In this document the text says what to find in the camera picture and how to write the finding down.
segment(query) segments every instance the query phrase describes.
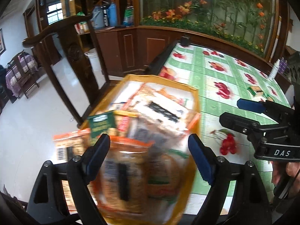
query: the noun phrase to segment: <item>metal bolt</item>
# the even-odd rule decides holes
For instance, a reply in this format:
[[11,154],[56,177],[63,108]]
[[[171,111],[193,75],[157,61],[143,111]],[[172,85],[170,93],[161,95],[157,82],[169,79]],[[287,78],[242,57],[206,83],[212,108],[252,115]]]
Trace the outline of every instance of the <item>metal bolt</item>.
[[248,165],[249,167],[254,167],[254,162],[252,162],[252,161],[247,161],[247,165]]
[[218,162],[225,162],[225,157],[218,156],[217,160],[218,160]]
[[45,161],[44,162],[44,167],[49,167],[51,165],[51,161]]
[[266,143],[266,142],[268,142],[268,139],[267,139],[266,137],[262,137],[262,138],[260,139],[260,141],[261,141],[262,143]]
[[73,161],[78,162],[81,159],[81,156],[74,156]]

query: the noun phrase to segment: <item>framed picture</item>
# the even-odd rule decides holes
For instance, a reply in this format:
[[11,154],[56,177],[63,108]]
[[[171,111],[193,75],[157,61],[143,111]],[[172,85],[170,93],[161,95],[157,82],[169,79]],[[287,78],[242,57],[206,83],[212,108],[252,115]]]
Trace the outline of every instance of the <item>framed picture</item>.
[[5,51],[6,51],[6,49],[5,49],[4,40],[3,40],[3,33],[2,33],[2,29],[0,29],[0,56]]

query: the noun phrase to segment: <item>floral glass panel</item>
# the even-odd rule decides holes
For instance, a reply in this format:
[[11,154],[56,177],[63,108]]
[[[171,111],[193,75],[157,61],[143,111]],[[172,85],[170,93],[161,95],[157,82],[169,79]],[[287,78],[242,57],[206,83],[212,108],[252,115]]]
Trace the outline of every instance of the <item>floral glass panel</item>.
[[141,24],[196,31],[260,56],[273,26],[274,0],[141,0]]

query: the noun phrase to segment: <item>fruit print tablecloth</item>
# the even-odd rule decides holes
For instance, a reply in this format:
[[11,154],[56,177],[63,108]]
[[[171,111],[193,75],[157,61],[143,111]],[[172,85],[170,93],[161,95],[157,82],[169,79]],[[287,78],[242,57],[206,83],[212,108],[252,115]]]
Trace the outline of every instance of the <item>fruit print tablecloth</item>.
[[[200,132],[204,145],[209,146],[217,156],[220,156],[223,152],[220,150],[223,139],[228,138],[228,134],[233,134],[236,150],[232,152],[236,153],[231,154],[228,151],[225,157],[230,162],[239,164],[252,160],[260,172],[269,199],[271,199],[274,189],[271,183],[272,165],[267,161],[255,159],[254,148],[247,141],[247,137],[224,129],[219,123],[219,116],[224,112],[229,112],[259,121],[262,125],[275,123],[264,114],[237,108],[236,102],[240,98],[265,101],[265,97],[253,97],[247,90],[250,86],[259,86],[275,102],[289,106],[277,82],[268,80],[268,77],[256,68],[224,53],[193,45],[185,48],[180,44],[174,47],[160,76],[188,84],[199,90],[202,114]],[[232,181],[223,207],[223,214],[229,210],[234,187],[235,181]],[[208,183],[203,181],[197,172],[185,213],[197,214],[209,188]]]

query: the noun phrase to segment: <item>floor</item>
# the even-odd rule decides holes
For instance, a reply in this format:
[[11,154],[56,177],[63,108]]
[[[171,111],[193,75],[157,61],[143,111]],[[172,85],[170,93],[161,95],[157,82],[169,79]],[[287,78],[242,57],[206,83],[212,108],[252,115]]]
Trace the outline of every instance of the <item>floor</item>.
[[[88,99],[67,60],[53,67],[61,85],[79,114]],[[101,72],[95,72],[99,85],[104,83]],[[49,78],[39,80],[40,88],[10,101],[0,116],[0,191],[3,185],[11,196],[28,201],[35,179],[46,160],[56,161],[53,135],[77,130],[77,122],[56,93]]]

